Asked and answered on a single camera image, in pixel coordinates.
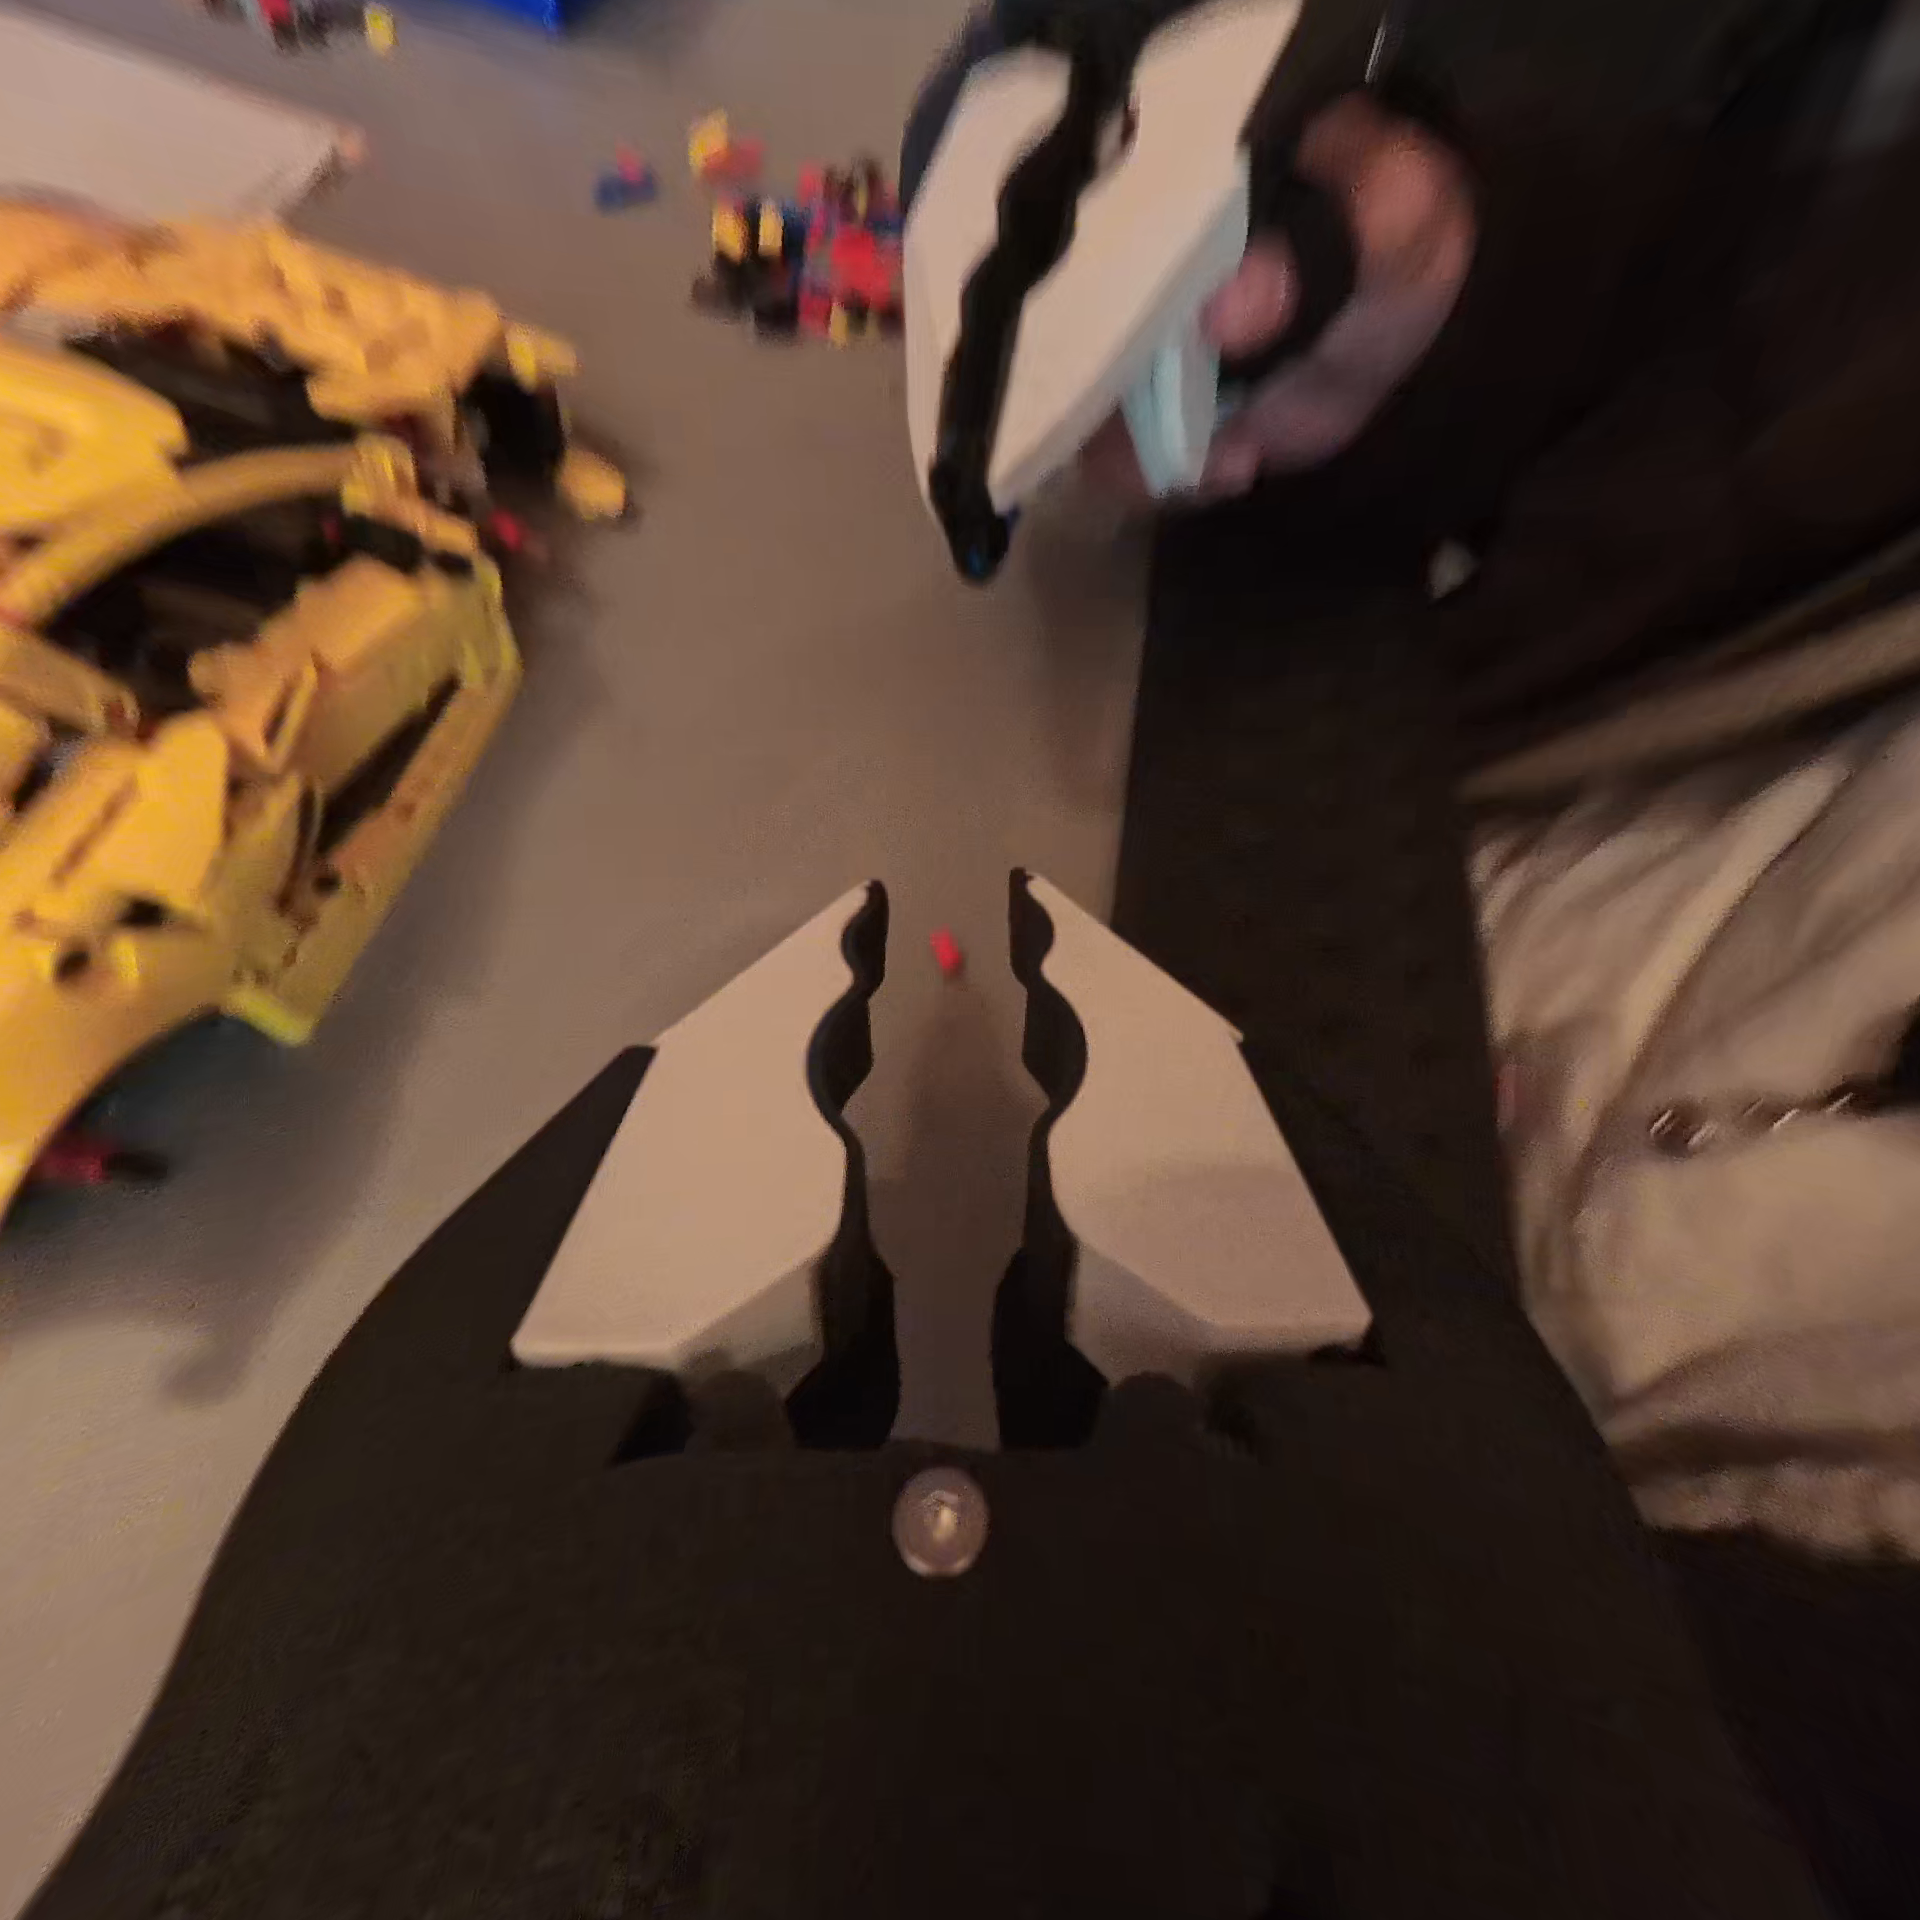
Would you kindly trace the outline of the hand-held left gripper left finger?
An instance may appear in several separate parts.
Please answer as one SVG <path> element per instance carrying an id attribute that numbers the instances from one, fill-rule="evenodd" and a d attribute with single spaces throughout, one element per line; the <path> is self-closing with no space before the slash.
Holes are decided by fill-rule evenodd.
<path id="1" fill-rule="evenodd" d="M 847 1105 L 872 1071 L 890 899 L 829 900 L 645 1049 L 511 1336 L 526 1369 L 758 1379 L 808 1449 L 896 1424 L 896 1282 Z"/>

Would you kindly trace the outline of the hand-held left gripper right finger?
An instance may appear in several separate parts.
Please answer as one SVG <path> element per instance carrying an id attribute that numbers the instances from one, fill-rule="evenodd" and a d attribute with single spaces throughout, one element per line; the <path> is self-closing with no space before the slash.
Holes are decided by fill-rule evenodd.
<path id="1" fill-rule="evenodd" d="M 1056 882 L 1007 880 L 1040 1100 L 1021 1240 L 992 1308 L 1004 1449 L 1077 1449 L 1139 1376 L 1210 1392 L 1357 1353 L 1373 1323 L 1238 1030 Z"/>

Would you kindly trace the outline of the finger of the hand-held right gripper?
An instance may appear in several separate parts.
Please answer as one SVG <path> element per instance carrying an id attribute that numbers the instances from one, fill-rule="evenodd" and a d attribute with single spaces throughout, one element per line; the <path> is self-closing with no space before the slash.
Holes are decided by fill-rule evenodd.
<path id="1" fill-rule="evenodd" d="M 1087 434 L 1064 466 L 1119 417 L 1143 363 L 1134 258 L 1150 203 L 1190 169 L 1207 169 L 1214 150 L 1234 154 L 1292 35 L 1292 3 L 1202 4 L 1148 35 L 1123 94 L 1134 134 L 1094 169 L 1071 247 L 1087 295 Z"/>
<path id="2" fill-rule="evenodd" d="M 903 218 L 906 431 L 928 514 L 1018 520 L 1087 434 L 1087 63 L 999 36 L 934 87 Z"/>

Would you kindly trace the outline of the black brick beam piece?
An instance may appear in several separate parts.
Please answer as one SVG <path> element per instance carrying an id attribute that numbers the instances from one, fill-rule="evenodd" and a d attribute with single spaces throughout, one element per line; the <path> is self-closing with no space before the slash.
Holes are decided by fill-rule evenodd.
<path id="1" fill-rule="evenodd" d="M 956 558 L 975 542 L 1013 547 L 1018 512 L 1002 512 L 992 503 L 984 479 L 978 470 L 957 458 L 942 458 L 928 471 L 928 503 L 946 542 L 954 571 Z"/>

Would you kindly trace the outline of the yellow toy brick car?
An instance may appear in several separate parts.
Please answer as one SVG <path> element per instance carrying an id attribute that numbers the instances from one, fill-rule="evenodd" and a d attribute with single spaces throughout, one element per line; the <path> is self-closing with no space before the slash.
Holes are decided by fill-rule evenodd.
<path id="1" fill-rule="evenodd" d="M 514 514 L 631 510 L 578 355 L 276 223 L 4 194 L 2 1210 L 208 1020 L 311 1038 L 522 686 Z"/>

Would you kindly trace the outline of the instruction booklet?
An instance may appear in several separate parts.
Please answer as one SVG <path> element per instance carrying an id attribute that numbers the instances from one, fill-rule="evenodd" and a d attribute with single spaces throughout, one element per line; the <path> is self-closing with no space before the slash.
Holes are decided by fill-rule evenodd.
<path id="1" fill-rule="evenodd" d="M 364 156 L 364 136 L 320 113 L 2 9 L 4 201 L 134 224 L 268 219 Z"/>

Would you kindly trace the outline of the grey desk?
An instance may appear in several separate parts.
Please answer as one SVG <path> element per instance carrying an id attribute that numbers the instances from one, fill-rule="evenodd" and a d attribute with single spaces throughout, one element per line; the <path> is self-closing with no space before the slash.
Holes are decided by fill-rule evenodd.
<path id="1" fill-rule="evenodd" d="M 411 8 L 391 57 L 284 57 L 189 4 L 38 9 L 356 128 L 304 224 L 566 336 L 637 514 L 516 574 L 516 706 L 315 1038 L 183 1036 L 103 1102 L 168 1179 L 44 1196 L 4 1234 L 4 1916 L 371 1294 L 624 1046 L 862 880 L 893 911 L 855 1128 L 903 1284 L 899 1431 L 995 1440 L 1035 1111 L 1005 880 L 1110 899 L 1143 633 L 1139 547 L 1071 499 L 995 588 L 954 579 L 887 345 L 687 304 L 691 121 L 726 113 L 779 179 L 896 161 L 962 4 L 605 4 L 564 42 Z"/>

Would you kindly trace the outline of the person's right hand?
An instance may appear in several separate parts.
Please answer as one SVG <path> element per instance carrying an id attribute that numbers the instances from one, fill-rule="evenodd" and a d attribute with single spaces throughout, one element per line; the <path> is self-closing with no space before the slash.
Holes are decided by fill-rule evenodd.
<path id="1" fill-rule="evenodd" d="M 1435 343 L 1472 265 L 1468 174 L 1442 139 L 1403 115 L 1349 94 L 1310 121 L 1299 164 L 1349 226 L 1351 297 L 1215 427 L 1202 497 L 1240 494 L 1356 444 Z"/>

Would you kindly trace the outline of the pile of mixed small bricks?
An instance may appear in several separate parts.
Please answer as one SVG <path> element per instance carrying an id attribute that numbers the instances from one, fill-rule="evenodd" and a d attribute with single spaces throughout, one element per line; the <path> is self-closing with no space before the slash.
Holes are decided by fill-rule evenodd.
<path id="1" fill-rule="evenodd" d="M 773 190 L 763 144 L 706 113 L 687 128 L 686 161 L 708 209 L 694 311 L 776 343 L 903 336 L 903 209 L 879 159 L 816 163 Z"/>

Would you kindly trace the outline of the perforated grey panel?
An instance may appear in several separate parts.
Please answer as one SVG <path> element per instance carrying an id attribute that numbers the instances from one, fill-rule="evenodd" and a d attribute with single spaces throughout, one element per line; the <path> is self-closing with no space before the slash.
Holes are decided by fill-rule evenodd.
<path id="1" fill-rule="evenodd" d="M 1255 510 L 1154 538 L 1110 924 L 1238 1030 L 1387 1331 L 1525 1331 L 1420 570 Z"/>

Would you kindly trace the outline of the scattered black brick pins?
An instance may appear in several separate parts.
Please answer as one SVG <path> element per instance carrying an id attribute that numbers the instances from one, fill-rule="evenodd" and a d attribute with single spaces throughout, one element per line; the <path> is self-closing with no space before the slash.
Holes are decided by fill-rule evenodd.
<path id="1" fill-rule="evenodd" d="M 195 9 L 247 25 L 284 55 L 356 43 L 383 57 L 397 42 L 395 14 L 376 3 L 195 3 Z"/>

